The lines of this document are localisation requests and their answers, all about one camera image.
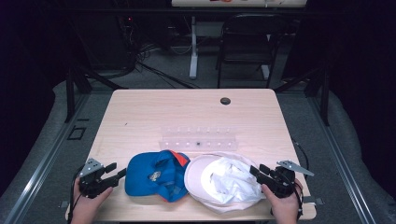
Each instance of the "table top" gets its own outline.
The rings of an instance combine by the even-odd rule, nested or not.
[[[172,0],[173,7],[305,7],[307,0]]]
[[[221,98],[230,100],[228,105]],[[89,158],[103,165],[112,162],[126,168],[130,159],[143,152],[159,151],[164,127],[233,128],[238,143],[235,153],[257,164],[275,169],[276,161],[292,160],[299,164],[290,135],[272,90],[119,90],[114,91]],[[192,160],[204,151],[182,151]],[[296,174],[310,195],[301,174]],[[99,221],[206,221],[273,219],[266,200],[244,211],[216,214],[190,195],[175,203],[160,196],[131,197],[124,190],[125,178],[103,203]],[[301,219],[312,219],[315,206],[304,204]]]

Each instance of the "dark background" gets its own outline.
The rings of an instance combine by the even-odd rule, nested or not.
[[[40,8],[54,6],[54,2],[37,2],[0,3],[1,194],[35,143],[54,102],[52,88],[65,80],[71,55],[90,68],[131,66],[131,51],[124,48],[122,33],[115,32],[119,21],[87,19],[73,26],[60,15],[48,20],[41,13]],[[169,6],[169,1],[143,2],[141,7]],[[392,197],[396,197],[396,182],[392,179],[396,173],[394,5],[392,1],[311,1],[307,11],[341,10],[346,15],[326,20],[303,19],[284,71],[284,77],[297,77],[328,63],[331,91],[342,101],[355,126],[362,159],[373,178]],[[106,2],[103,7],[107,6],[114,5]],[[164,35],[164,27],[171,21],[175,18],[151,17],[137,22],[151,27],[142,32],[166,49],[169,36]],[[90,22],[95,35],[83,31]],[[99,43],[82,43],[79,35],[101,38]],[[89,53],[109,47],[114,47],[116,57],[104,54],[95,59]]]

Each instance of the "robotic hand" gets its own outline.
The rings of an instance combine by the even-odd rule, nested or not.
[[[95,198],[109,187],[119,185],[119,180],[126,175],[126,169],[119,171],[107,179],[102,179],[104,173],[110,173],[117,168],[117,164],[111,163],[107,167],[94,159],[88,159],[79,172],[79,190],[84,196]]]

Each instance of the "cap brim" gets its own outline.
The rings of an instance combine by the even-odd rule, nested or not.
[[[156,193],[157,185],[148,179],[155,172],[152,162],[159,152],[147,152],[134,156],[128,164],[125,176],[125,192],[131,196],[147,196]]]
[[[192,196],[199,197],[201,200],[215,202],[216,199],[210,196],[202,185],[201,176],[210,163],[220,159],[218,155],[202,155],[199,158],[190,161],[184,175],[184,185]]]

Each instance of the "metal bracket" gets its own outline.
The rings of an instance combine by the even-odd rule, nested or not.
[[[99,161],[94,160],[93,158],[89,158],[85,163],[84,168],[82,168],[81,172],[79,173],[79,177],[84,177],[86,175],[92,174],[100,169],[102,169],[104,165]]]
[[[283,167],[285,167],[286,169],[295,171],[295,172],[299,172],[305,175],[310,175],[310,176],[314,176],[314,173],[306,170],[305,168],[297,165],[296,163],[292,162],[292,161],[277,161],[276,162],[278,165],[281,165]]]

